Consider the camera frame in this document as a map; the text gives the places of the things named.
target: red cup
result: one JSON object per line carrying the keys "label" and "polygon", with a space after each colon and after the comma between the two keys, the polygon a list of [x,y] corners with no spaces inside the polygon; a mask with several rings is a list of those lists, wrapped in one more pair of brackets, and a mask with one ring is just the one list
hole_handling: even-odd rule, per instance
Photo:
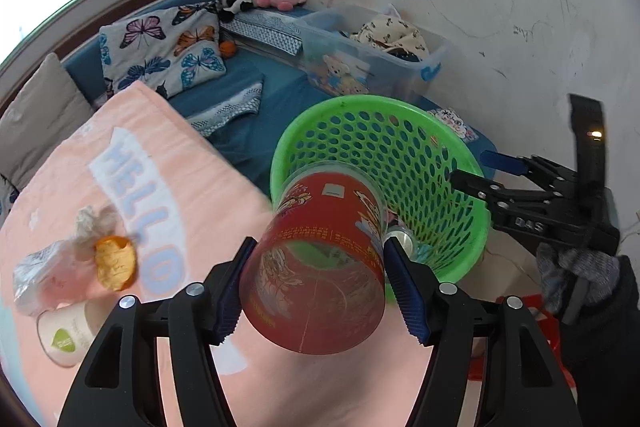
{"label": "red cup", "polygon": [[295,174],[240,278],[249,322],[299,353],[357,346],[385,310],[385,229],[385,201],[362,172],[319,162]]}

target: hand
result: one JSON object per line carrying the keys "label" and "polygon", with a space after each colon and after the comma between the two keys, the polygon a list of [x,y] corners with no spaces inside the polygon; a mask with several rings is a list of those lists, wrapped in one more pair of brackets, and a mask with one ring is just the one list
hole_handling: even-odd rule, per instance
{"label": "hand", "polygon": [[593,306],[609,298],[620,280],[620,261],[600,251],[572,248],[557,252],[546,243],[536,251],[538,270],[542,278],[542,297],[545,308],[559,314],[568,299],[567,288],[573,288],[575,276],[587,279],[589,290],[584,304]]}

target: clear storage box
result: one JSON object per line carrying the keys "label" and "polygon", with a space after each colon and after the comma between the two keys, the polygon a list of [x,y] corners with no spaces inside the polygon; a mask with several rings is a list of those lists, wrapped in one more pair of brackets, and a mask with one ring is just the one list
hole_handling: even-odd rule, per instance
{"label": "clear storage box", "polygon": [[[341,34],[359,32],[377,15],[360,6],[339,6],[301,17],[303,66],[309,81],[333,95],[368,92],[415,103],[440,71],[445,47],[429,48],[425,60],[408,62]],[[442,41],[418,29],[427,46]]]}

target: white cup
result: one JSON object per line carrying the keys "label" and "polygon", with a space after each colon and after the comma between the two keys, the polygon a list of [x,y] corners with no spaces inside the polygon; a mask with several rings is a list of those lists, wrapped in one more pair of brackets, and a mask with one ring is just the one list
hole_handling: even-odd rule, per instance
{"label": "white cup", "polygon": [[38,336],[49,358],[62,367],[82,362],[116,300],[117,297],[110,297],[83,301],[41,314]]}

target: green plastic basket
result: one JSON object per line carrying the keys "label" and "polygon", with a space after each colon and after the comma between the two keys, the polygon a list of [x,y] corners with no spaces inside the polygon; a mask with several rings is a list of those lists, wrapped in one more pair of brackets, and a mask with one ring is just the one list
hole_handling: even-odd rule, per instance
{"label": "green plastic basket", "polygon": [[404,102],[370,94],[340,96],[299,115],[284,132],[271,164],[271,199],[305,165],[349,163],[380,186],[388,206],[419,241],[441,282],[457,282],[482,253],[490,216],[484,202],[452,191],[458,168],[482,176],[463,141],[435,117]]}

